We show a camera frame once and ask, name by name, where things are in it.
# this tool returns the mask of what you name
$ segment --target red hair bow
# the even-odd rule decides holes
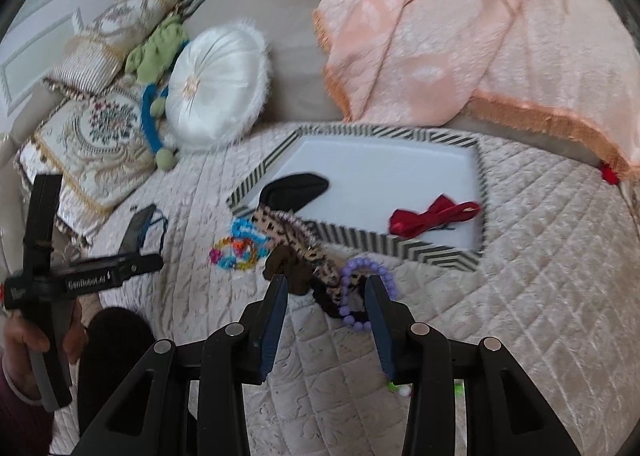
[[[460,223],[473,219],[480,212],[480,205],[473,201],[456,205],[445,195],[441,195],[423,214],[396,210],[389,218],[389,232],[405,239],[412,239],[427,230],[448,223]]]

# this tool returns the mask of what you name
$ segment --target purple bead bracelet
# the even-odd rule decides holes
[[[351,274],[356,270],[369,271],[371,275],[379,275],[385,285],[386,292],[389,294],[391,300],[396,300],[398,296],[398,290],[396,290],[396,282],[394,281],[394,275],[388,270],[386,266],[381,263],[371,261],[368,257],[354,257],[351,259],[347,266],[340,270],[340,284],[342,286],[342,298],[340,299],[340,312],[343,317],[342,322],[347,326],[353,326],[357,331],[370,330],[371,322],[365,323],[356,321],[355,317],[351,314],[351,308],[349,308],[349,288],[351,286]]]

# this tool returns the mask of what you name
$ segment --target person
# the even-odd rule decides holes
[[[85,330],[82,307],[76,301],[63,340],[69,363],[78,368],[80,435],[155,339],[146,322],[122,308],[107,308]],[[0,456],[46,456],[52,440],[53,414],[40,403],[28,349],[46,352],[47,336],[19,314],[4,325],[0,372]],[[124,425],[143,417],[146,396],[136,397],[122,419]]]

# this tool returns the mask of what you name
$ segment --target hand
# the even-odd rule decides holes
[[[72,364],[78,362],[87,341],[80,322],[81,316],[82,306],[76,301],[71,325],[62,343],[69,363]],[[15,314],[4,325],[4,345],[6,350],[3,363],[14,386],[27,398],[39,400],[40,391],[31,370],[27,346],[34,351],[46,353],[49,351],[49,339],[35,324]]]

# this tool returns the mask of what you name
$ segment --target pink blanket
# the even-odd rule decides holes
[[[640,177],[640,57],[607,0],[322,0],[314,24],[348,121],[443,125],[468,103]]]

